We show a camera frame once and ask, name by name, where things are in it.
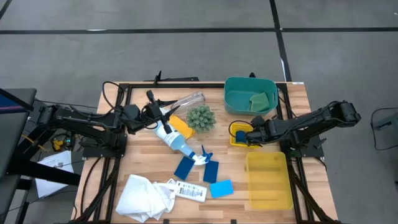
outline teal plastic bin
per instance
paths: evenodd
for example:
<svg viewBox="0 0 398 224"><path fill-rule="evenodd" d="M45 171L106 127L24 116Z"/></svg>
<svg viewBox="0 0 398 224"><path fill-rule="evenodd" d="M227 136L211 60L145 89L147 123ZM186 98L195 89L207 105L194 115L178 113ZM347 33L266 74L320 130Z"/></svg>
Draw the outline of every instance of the teal plastic bin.
<svg viewBox="0 0 398 224"><path fill-rule="evenodd" d="M250 111L250 97L266 93L269 108L264 111ZM231 114L265 115L278 105L276 84L266 78L231 77L225 81L225 110Z"/></svg>

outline clear plastic bottle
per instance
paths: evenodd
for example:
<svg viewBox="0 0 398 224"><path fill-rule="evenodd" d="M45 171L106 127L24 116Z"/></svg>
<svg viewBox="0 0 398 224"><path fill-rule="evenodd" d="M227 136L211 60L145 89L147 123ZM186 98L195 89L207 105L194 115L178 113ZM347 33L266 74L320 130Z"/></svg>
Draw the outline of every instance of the clear plastic bottle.
<svg viewBox="0 0 398 224"><path fill-rule="evenodd" d="M180 106L174 114L176 115L184 115L187 113L188 109L194 108L200 105L205 104L205 95L203 94L202 91L198 91L196 93L193 93L189 96L186 96L184 98L179 99L177 102L173 103L171 108L175 108L177 106Z"/></svg>

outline blue card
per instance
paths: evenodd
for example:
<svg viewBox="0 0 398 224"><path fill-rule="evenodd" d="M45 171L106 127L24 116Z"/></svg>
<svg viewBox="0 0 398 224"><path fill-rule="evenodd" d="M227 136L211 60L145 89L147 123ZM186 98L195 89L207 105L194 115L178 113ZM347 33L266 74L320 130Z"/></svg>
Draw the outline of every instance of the blue card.
<svg viewBox="0 0 398 224"><path fill-rule="evenodd" d="M217 182L218 162L209 161L205 166L205 175L203 181L211 184Z"/></svg>
<svg viewBox="0 0 398 224"><path fill-rule="evenodd" d="M187 156L184 156L180 164L178 165L177 170L174 172L174 175L181 178L182 180L185 180L189 172L191 172L194 163L195 161L191 160Z"/></svg>

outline yellow plastic container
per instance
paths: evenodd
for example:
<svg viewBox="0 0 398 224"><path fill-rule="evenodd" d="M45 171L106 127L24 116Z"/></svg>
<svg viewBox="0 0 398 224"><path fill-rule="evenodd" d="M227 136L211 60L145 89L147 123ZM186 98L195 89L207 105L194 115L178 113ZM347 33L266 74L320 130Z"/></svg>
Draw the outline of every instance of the yellow plastic container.
<svg viewBox="0 0 398 224"><path fill-rule="evenodd" d="M237 131L244 131L249 132L249 131L253 131L253 127L249 124L244 124L244 123L233 123L231 125L231 133L233 135L235 135L235 133ZM240 147L250 147L250 148L257 148L259 146L248 146L247 144L243 143L243 142L236 142L235 137L233 136L229 136L229 143L233 146L240 146Z"/></svg>
<svg viewBox="0 0 398 224"><path fill-rule="evenodd" d="M292 209L292 192L284 153L249 152L246 156L246 171L252 209Z"/></svg>

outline green succulent plant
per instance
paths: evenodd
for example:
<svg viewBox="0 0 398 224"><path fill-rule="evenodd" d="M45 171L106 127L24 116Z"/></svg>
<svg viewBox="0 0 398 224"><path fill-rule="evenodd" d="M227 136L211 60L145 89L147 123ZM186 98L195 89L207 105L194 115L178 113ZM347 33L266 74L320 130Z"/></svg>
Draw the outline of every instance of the green succulent plant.
<svg viewBox="0 0 398 224"><path fill-rule="evenodd" d="M207 105L191 108L187 112L187 124L197 133L209 132L210 129L214 128L215 123L214 112L212 112Z"/></svg>

